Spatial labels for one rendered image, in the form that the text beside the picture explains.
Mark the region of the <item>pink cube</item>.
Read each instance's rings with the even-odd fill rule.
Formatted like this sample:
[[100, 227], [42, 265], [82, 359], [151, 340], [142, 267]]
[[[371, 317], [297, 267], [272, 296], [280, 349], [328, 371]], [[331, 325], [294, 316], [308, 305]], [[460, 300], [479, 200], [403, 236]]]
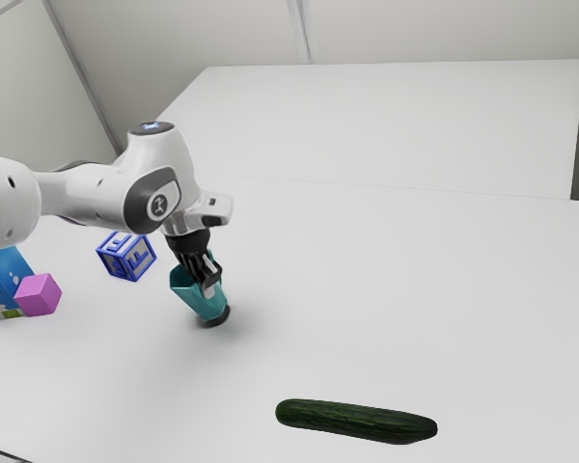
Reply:
[[27, 317], [53, 314], [62, 290], [49, 273], [26, 276], [18, 286], [14, 300]]

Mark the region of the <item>blue letter block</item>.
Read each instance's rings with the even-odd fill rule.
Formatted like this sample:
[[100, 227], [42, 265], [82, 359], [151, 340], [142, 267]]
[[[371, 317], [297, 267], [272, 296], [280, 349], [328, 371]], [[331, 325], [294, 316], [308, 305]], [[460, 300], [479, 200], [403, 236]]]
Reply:
[[157, 256], [145, 235], [114, 231], [96, 248], [109, 275], [137, 282], [155, 263]]

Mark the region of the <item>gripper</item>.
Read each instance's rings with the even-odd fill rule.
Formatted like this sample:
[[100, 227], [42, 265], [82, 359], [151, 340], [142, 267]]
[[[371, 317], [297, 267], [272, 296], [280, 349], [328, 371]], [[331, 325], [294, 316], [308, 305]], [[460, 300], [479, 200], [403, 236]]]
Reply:
[[207, 253], [209, 229], [193, 231], [180, 236], [165, 235], [165, 241], [182, 268], [193, 278], [202, 278], [200, 287], [205, 298], [215, 294], [222, 267]]

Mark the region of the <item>teal faceted mug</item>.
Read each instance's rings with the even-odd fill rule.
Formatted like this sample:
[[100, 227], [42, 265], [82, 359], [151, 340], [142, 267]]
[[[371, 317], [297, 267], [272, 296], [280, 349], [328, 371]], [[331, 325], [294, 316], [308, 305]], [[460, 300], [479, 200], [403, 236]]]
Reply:
[[[210, 249], [207, 249], [207, 253], [216, 261]], [[193, 278], [180, 264], [169, 274], [170, 289], [198, 316], [200, 325], [207, 328], [218, 326], [230, 314], [230, 306], [222, 287], [222, 274], [220, 282], [214, 286], [215, 294], [211, 298], [205, 298], [202, 294], [201, 281], [202, 278]]]

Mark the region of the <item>dark green cucumber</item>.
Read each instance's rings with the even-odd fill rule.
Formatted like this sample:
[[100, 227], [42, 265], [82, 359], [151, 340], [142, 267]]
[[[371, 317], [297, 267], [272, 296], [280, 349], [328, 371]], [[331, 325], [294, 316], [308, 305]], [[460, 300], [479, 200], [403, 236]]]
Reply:
[[292, 398], [279, 402], [275, 417], [280, 424], [370, 440], [409, 445], [433, 438], [435, 420], [402, 411], [325, 400]]

